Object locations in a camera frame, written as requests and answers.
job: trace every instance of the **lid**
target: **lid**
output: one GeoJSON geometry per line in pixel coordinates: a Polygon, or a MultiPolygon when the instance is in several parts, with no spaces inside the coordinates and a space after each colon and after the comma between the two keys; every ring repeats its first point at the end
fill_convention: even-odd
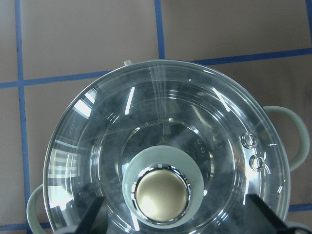
{"type": "Polygon", "coordinates": [[[107,233],[241,234],[245,194],[281,219],[290,199],[262,107],[224,74],[171,60],[124,66],[81,92],[51,138],[43,184],[54,230],[105,196],[107,233]]]}

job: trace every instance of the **tiled surface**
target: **tiled surface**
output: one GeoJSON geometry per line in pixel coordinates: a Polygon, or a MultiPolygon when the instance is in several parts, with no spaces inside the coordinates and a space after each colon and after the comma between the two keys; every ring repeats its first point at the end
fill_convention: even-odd
{"type": "MultiPolygon", "coordinates": [[[[24,156],[29,159],[30,174],[30,188],[26,189],[31,192],[42,183],[45,151],[60,116],[93,80],[51,79],[42,85],[40,81],[46,80],[40,78],[69,79],[66,75],[113,70],[127,59],[156,59],[158,41],[159,50],[163,50],[161,14],[155,14],[154,7],[160,3],[158,0],[0,1],[0,234],[24,234],[25,230],[14,231],[14,227],[27,227],[18,89],[1,85],[17,80],[14,2],[21,6],[24,79],[35,79],[34,85],[21,87],[25,90],[28,141],[28,155],[24,156]],[[12,231],[1,231],[8,224],[13,224],[12,231]]],[[[163,0],[166,58],[198,60],[312,49],[306,3],[311,10],[311,0],[181,0],[178,4],[163,0]]],[[[312,132],[312,53],[289,55],[212,67],[241,83],[262,105],[294,110],[312,132]]],[[[272,119],[291,159],[299,145],[296,130],[285,117],[272,115],[272,119]]],[[[305,163],[291,173],[291,204],[312,203],[311,167],[310,153],[305,163]]],[[[47,222],[42,198],[37,209],[40,222],[47,222]]],[[[292,212],[288,220],[309,225],[311,212],[292,212]]]]}
{"type": "Polygon", "coordinates": [[[0,82],[17,80],[14,1],[0,1],[0,82]]]}
{"type": "Polygon", "coordinates": [[[0,226],[25,223],[17,88],[0,90],[0,226]]]}
{"type": "MultiPolygon", "coordinates": [[[[71,101],[93,80],[95,79],[25,87],[31,191],[42,184],[46,149],[60,117],[71,101]]],[[[48,222],[42,198],[39,204],[39,221],[48,222]]]]}
{"type": "MultiPolygon", "coordinates": [[[[234,64],[214,65],[246,88],[263,106],[277,105],[295,111],[312,132],[312,56],[300,56],[234,64]]],[[[289,159],[297,153],[298,135],[292,122],[271,115],[289,159]]],[[[291,204],[312,202],[312,152],[297,170],[291,172],[291,204]]]]}
{"type": "Polygon", "coordinates": [[[165,0],[162,12],[168,59],[311,47],[304,0],[165,0]]]}
{"type": "Polygon", "coordinates": [[[112,70],[128,59],[158,58],[152,0],[21,3],[25,79],[112,70]]]}
{"type": "Polygon", "coordinates": [[[312,211],[289,212],[286,220],[302,223],[312,229],[312,211]]]}

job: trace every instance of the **glass surface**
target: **glass surface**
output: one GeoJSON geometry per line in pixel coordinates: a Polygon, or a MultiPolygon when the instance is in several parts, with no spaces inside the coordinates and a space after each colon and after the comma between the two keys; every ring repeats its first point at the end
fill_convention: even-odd
{"type": "Polygon", "coordinates": [[[244,88],[204,66],[155,60],[101,77],[71,103],[47,151],[44,194],[54,229],[78,224],[92,198],[105,196],[107,233],[241,234],[245,194],[286,217],[289,176],[275,128],[244,88]],[[156,145],[186,152],[204,178],[197,213],[167,230],[137,221],[122,195],[131,159],[156,145]]]}

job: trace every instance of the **pale green handle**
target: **pale green handle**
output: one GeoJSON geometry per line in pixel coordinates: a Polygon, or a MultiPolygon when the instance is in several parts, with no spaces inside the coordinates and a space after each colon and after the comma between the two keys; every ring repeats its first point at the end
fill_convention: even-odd
{"type": "Polygon", "coordinates": [[[275,112],[284,114],[295,124],[300,137],[300,147],[296,157],[289,162],[289,169],[290,171],[297,169],[307,158],[310,150],[310,137],[306,125],[295,112],[285,107],[264,106],[263,108],[267,113],[275,112]]]}
{"type": "Polygon", "coordinates": [[[37,213],[36,213],[36,203],[38,200],[38,197],[42,194],[43,188],[42,185],[37,187],[33,193],[30,195],[29,200],[27,202],[27,220],[29,227],[31,231],[34,234],[47,234],[47,232],[42,228],[40,225],[38,219],[37,219],[37,213]]]}

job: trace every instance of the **gold knob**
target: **gold knob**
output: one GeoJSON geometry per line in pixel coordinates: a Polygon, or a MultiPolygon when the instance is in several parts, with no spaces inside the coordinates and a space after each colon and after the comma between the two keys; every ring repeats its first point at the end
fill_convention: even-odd
{"type": "Polygon", "coordinates": [[[147,173],[137,184],[136,202],[150,220],[164,223],[178,218],[188,205],[185,182],[173,171],[159,169],[147,173]]]}

